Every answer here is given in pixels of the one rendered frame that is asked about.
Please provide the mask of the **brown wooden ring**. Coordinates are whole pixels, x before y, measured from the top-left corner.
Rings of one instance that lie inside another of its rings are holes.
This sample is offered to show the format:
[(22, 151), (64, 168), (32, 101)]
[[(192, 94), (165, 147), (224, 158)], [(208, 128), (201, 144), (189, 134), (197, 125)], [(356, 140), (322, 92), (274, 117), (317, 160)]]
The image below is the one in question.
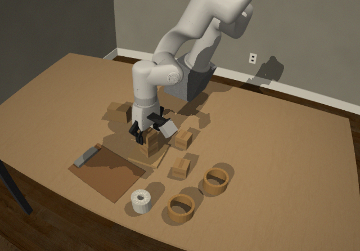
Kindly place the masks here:
[[(176, 213), (174, 211), (172, 211), (172, 206), (176, 205), (176, 204), (186, 204), (190, 207), (190, 211), (184, 214), (179, 214)], [(194, 200), (185, 194), (177, 194), (172, 196), (169, 200), (168, 200), (168, 216), (169, 218), (174, 221), (174, 222), (178, 222), (178, 223), (184, 223), (189, 221), (193, 215), (194, 215), (194, 210), (195, 210), (195, 202)]]

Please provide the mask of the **tan hollow cylinder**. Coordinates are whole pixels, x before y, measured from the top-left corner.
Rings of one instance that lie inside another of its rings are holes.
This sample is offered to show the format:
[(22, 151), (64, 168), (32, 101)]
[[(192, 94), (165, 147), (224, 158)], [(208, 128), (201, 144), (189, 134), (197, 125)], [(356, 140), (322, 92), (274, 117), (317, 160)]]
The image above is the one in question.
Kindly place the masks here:
[[(224, 183), (221, 185), (212, 185), (207, 180), (213, 177), (221, 179)], [(225, 192), (228, 185), (228, 180), (229, 175), (225, 170), (221, 168), (210, 168), (204, 173), (202, 186), (207, 193), (212, 195), (219, 195)]]

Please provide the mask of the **brown cardboard box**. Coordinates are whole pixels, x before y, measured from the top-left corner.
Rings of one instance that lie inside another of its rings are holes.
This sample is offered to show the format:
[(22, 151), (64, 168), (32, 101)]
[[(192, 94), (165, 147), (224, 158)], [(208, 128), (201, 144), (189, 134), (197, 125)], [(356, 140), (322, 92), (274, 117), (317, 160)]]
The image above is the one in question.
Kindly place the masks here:
[(175, 136), (175, 146), (187, 150), (192, 143), (192, 135), (193, 133), (181, 129)]
[(177, 157), (172, 170), (172, 176), (186, 179), (190, 170), (190, 160)]
[(158, 142), (156, 142), (155, 144), (153, 144), (150, 148), (147, 148), (144, 145), (139, 145), (140, 151), (147, 156), (148, 158), (153, 156), (154, 154), (156, 154), (158, 151)]
[(143, 131), (142, 134), (143, 145), (146, 146), (147, 148), (150, 148), (153, 144), (158, 142), (157, 136), (158, 136), (158, 132), (155, 129), (148, 127), (148, 129)]

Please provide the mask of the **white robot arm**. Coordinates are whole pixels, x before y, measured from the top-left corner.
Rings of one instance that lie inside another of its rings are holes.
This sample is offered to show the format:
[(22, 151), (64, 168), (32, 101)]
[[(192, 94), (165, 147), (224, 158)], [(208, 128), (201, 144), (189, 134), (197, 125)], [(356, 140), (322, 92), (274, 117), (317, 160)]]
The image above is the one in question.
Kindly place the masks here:
[[(162, 37), (152, 61), (141, 60), (132, 67), (134, 101), (140, 106), (153, 105), (158, 100), (157, 86), (174, 86), (183, 80), (184, 72), (174, 58), (184, 42), (196, 39), (185, 58), (192, 70), (204, 73), (210, 69), (221, 32), (240, 38), (252, 17), (252, 0), (190, 0), (178, 24)], [(157, 123), (165, 138), (178, 129), (170, 118), (154, 112), (147, 119)]]

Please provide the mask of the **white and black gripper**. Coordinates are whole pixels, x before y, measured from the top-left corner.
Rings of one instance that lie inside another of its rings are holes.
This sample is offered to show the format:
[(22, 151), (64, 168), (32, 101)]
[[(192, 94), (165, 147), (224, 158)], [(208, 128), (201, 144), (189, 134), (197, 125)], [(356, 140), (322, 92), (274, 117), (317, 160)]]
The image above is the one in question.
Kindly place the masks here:
[[(136, 137), (136, 142), (138, 144), (143, 145), (143, 137), (142, 133), (144, 130), (148, 129), (151, 125), (153, 125), (153, 129), (160, 131), (158, 128), (158, 124), (154, 123), (153, 121), (147, 119), (151, 113), (155, 113), (159, 116), (163, 116), (164, 107), (160, 106), (159, 99), (150, 106), (140, 106), (137, 105), (135, 102), (132, 106), (132, 126), (129, 130), (129, 133)], [(140, 132), (138, 133), (138, 129)]]

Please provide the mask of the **brown cardboard carton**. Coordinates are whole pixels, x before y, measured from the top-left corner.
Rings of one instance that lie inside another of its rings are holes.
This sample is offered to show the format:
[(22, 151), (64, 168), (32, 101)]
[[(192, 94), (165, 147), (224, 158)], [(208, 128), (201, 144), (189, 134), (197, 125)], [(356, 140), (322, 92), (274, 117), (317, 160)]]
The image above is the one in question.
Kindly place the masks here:
[(116, 122), (127, 123), (132, 117), (131, 106), (111, 102), (107, 108), (108, 119)]

